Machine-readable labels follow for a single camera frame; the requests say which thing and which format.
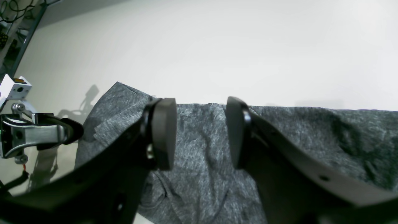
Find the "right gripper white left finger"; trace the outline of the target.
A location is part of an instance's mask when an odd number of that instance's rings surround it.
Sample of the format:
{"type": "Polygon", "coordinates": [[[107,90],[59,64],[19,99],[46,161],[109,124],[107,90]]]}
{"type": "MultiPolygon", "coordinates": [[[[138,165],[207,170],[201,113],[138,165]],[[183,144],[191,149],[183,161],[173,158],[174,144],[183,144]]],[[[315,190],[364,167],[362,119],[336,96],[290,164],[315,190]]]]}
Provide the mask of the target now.
{"type": "Polygon", "coordinates": [[[152,170],[171,170],[177,132],[174,98],[149,102],[106,149],[64,177],[1,198],[11,224],[131,224],[152,170]]]}

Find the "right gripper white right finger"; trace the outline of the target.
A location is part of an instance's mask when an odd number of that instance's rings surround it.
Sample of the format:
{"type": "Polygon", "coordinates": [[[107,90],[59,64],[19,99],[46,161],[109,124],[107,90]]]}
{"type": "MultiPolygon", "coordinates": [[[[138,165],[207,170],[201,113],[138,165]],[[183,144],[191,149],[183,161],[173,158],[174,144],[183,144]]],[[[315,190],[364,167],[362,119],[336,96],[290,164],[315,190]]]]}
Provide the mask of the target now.
{"type": "Polygon", "coordinates": [[[353,180],[291,143],[239,98],[226,124],[235,169],[255,181],[268,224],[396,224],[397,194],[353,180]]]}

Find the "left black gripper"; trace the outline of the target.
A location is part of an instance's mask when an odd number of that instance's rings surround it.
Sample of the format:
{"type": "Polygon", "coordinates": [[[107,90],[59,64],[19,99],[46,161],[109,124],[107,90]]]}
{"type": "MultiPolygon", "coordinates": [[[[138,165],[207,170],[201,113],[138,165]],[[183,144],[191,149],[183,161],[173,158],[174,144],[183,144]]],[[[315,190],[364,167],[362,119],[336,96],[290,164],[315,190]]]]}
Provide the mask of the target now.
{"type": "Polygon", "coordinates": [[[53,113],[35,113],[32,121],[17,114],[1,115],[1,158],[16,157],[23,149],[33,146],[41,151],[69,145],[84,134],[81,123],[69,118],[60,119],[53,113]],[[26,131],[33,127],[33,140],[27,139],[26,131]]]}

